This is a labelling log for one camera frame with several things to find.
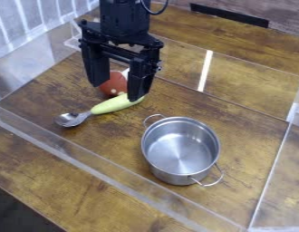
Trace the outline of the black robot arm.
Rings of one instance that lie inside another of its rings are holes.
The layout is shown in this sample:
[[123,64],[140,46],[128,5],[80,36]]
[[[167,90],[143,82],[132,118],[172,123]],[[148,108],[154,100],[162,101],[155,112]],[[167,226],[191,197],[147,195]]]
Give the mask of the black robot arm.
[[130,64],[128,100],[135,102],[150,93],[160,66],[162,40],[150,35],[151,0],[99,0],[100,22],[79,23],[79,40],[88,81],[99,87],[111,79],[111,59]]

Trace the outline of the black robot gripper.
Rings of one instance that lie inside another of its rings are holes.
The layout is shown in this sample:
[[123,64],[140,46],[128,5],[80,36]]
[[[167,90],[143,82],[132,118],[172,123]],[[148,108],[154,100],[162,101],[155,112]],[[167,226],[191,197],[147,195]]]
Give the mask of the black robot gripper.
[[79,40],[83,51],[88,81],[99,87],[111,79],[110,58],[130,65],[128,100],[138,101],[150,93],[155,73],[162,69],[160,39],[140,32],[132,35],[110,35],[102,32],[102,23],[83,20],[79,23],[83,38]]

